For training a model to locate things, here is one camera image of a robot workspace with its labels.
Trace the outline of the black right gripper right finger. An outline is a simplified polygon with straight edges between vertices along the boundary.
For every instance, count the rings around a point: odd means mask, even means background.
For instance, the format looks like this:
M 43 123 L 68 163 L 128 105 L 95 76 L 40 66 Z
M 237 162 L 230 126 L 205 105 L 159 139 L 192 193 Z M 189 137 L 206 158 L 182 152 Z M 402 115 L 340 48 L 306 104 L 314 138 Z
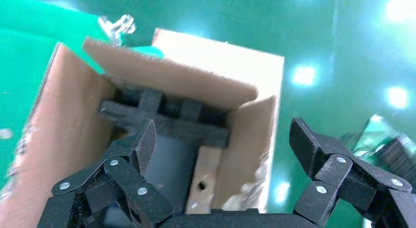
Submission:
M 403 178 L 355 157 L 338 139 L 294 118 L 289 145 L 311 183 L 293 213 L 324 227 L 339 200 L 350 203 L 374 228 L 413 228 L 416 196 Z

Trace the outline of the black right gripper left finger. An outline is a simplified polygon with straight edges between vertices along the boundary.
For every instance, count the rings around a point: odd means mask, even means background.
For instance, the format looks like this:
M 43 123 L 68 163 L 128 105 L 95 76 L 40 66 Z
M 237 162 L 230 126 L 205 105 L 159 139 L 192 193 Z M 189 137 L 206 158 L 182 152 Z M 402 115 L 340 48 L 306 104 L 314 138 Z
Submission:
M 100 159 L 62 179 L 52 188 L 40 228 L 85 228 L 95 213 L 118 204 L 137 228 L 158 228 L 173 206 L 144 178 L 156 147 L 152 120 L 131 136 L 114 140 Z

